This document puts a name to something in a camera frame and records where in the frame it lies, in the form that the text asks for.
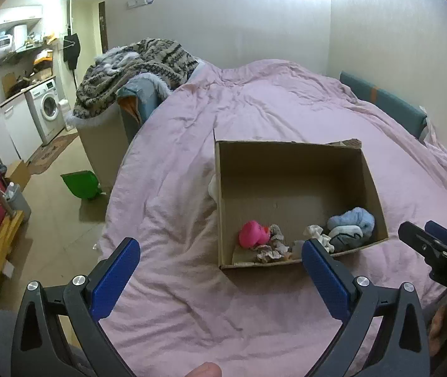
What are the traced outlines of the person's right hand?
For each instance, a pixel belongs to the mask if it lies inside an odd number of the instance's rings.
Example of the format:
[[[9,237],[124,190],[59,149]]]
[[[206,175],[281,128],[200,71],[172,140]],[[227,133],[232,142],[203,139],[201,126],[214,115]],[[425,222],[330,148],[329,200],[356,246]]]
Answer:
[[[435,356],[447,338],[447,304],[442,305],[432,318],[429,329],[429,355]]]

